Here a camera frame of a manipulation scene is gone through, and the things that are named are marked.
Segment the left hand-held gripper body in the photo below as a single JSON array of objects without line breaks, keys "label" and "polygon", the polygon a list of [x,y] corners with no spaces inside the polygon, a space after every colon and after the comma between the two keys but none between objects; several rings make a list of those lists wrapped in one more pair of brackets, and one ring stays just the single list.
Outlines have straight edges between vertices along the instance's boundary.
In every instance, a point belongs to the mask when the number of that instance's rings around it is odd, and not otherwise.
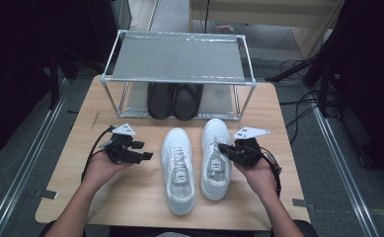
[{"label": "left hand-held gripper body", "polygon": [[104,143],[104,149],[113,163],[139,164],[142,161],[140,158],[141,153],[135,152],[135,149],[131,148],[131,143],[134,141],[133,136],[136,132],[128,122],[118,127],[111,125],[108,132],[112,136]]}]

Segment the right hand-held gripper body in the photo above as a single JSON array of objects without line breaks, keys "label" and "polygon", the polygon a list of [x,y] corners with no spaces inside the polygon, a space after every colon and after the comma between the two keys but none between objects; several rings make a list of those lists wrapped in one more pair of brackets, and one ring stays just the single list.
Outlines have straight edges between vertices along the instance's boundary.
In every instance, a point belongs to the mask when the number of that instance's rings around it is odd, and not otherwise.
[{"label": "right hand-held gripper body", "polygon": [[269,134],[268,129],[244,126],[234,135],[235,150],[232,160],[244,167],[254,167],[263,157],[258,136]]}]

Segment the white sneaker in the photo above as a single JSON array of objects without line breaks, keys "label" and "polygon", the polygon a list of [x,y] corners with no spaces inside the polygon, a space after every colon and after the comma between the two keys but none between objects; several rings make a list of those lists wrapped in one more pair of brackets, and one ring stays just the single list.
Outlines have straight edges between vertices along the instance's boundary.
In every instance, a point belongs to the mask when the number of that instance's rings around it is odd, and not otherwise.
[{"label": "white sneaker", "polygon": [[195,202],[192,145],[183,129],[173,128],[166,135],[161,168],[169,209],[176,215],[190,213]]},{"label": "white sneaker", "polygon": [[225,197],[231,180],[232,164],[220,152],[219,144],[230,145],[231,136],[226,124],[221,119],[214,118],[205,124],[201,136],[200,188],[202,194],[212,200]]}]

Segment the black slipper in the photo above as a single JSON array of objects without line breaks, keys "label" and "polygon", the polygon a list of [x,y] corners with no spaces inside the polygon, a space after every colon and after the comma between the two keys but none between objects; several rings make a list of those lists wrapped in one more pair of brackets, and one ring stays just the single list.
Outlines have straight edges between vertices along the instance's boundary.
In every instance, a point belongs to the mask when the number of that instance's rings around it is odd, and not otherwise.
[{"label": "black slipper", "polygon": [[174,100],[174,84],[149,83],[147,88],[147,107],[154,119],[166,119],[171,115]]},{"label": "black slipper", "polygon": [[202,84],[179,84],[175,94],[174,116],[179,120],[193,119],[200,106],[202,91]]}]

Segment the metal shoe rack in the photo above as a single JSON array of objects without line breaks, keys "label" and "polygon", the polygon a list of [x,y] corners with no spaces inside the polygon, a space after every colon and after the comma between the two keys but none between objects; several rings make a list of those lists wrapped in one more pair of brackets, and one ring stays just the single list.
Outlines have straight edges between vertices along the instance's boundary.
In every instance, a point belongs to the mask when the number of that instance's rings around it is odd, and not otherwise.
[{"label": "metal shoe rack", "polygon": [[119,118],[147,118],[149,83],[201,84],[198,119],[239,120],[257,86],[241,35],[119,30],[101,75]]}]

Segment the person's left hand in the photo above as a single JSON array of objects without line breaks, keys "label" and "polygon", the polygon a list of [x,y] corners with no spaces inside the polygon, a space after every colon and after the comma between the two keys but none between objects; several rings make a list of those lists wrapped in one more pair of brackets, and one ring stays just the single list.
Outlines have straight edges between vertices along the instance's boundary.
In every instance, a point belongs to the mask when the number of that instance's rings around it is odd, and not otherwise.
[{"label": "person's left hand", "polygon": [[97,191],[120,171],[131,167],[128,163],[113,163],[105,152],[98,152],[91,158],[81,186]]}]

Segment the person's right hand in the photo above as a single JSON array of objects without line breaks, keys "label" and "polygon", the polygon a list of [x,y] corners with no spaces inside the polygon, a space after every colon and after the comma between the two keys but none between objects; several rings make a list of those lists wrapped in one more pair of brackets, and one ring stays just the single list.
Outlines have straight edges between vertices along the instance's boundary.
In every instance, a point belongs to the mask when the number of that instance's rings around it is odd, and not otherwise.
[{"label": "person's right hand", "polygon": [[254,167],[244,167],[238,163],[234,163],[234,166],[245,176],[261,201],[277,197],[275,178],[266,160],[261,159]]}]

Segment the grey tape piece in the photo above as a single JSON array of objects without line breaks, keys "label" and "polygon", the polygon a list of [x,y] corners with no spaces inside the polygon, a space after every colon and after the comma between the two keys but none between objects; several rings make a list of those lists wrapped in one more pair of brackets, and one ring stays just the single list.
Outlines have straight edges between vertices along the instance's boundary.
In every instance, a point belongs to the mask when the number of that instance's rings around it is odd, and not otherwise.
[{"label": "grey tape piece", "polygon": [[37,198],[56,199],[58,196],[58,192],[49,191],[49,190],[36,190],[35,196]]},{"label": "grey tape piece", "polygon": [[316,206],[314,203],[310,203],[305,199],[300,199],[300,198],[294,198],[292,200],[292,204],[294,206],[299,206],[299,207],[306,207],[308,211],[315,211]]}]

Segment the black tripod stand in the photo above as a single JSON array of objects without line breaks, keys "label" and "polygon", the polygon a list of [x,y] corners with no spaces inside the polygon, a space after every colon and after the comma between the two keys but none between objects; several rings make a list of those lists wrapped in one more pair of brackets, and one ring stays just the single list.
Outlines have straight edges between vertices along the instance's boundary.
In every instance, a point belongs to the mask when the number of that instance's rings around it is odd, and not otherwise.
[{"label": "black tripod stand", "polygon": [[266,78],[267,82],[279,82],[290,75],[296,74],[299,71],[307,68],[308,71],[303,77],[304,85],[312,87],[318,80],[320,83],[319,93],[319,111],[324,118],[328,116],[327,113],[327,97],[330,82],[333,74],[333,64],[325,59],[325,56],[321,50],[316,52],[313,56],[306,60],[302,60],[299,64],[279,73],[278,75]]}]

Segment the dark curtain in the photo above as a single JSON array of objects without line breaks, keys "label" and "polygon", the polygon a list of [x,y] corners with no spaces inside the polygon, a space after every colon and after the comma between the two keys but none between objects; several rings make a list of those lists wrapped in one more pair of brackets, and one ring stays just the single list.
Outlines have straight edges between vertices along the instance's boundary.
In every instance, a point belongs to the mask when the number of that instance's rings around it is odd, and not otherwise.
[{"label": "dark curtain", "polygon": [[0,151],[45,94],[57,103],[58,69],[104,71],[115,32],[111,0],[0,0]]},{"label": "dark curtain", "polygon": [[365,166],[384,170],[384,0],[345,0],[324,52]]}]

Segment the wooden cabinet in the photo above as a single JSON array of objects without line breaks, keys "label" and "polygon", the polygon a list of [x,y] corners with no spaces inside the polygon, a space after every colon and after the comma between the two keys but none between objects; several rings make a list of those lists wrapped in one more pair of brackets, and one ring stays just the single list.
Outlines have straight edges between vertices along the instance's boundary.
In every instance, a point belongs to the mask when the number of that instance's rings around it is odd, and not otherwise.
[{"label": "wooden cabinet", "polygon": [[193,20],[290,27],[304,59],[337,20],[345,0],[189,0]]}]

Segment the metal floor rail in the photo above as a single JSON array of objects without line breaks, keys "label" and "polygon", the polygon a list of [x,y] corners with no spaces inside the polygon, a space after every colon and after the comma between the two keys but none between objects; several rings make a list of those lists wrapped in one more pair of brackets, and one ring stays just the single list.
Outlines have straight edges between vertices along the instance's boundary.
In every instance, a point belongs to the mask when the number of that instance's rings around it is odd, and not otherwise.
[{"label": "metal floor rail", "polygon": [[15,175],[15,178],[13,179],[13,182],[11,183],[7,192],[1,199],[0,237],[34,169],[34,166],[50,134],[50,131],[60,114],[62,106],[67,98],[67,92],[69,87],[69,80],[67,78],[64,78],[59,84],[58,91],[60,92],[60,97],[56,105],[52,109],[48,110],[45,119],[43,120],[35,136],[35,139],[31,144],[30,149],[26,153],[23,163],[20,165],[19,170]]},{"label": "metal floor rail", "polygon": [[318,109],[315,110],[314,115],[330,150],[339,177],[346,190],[347,197],[364,237],[381,237],[328,120],[323,118]]}]

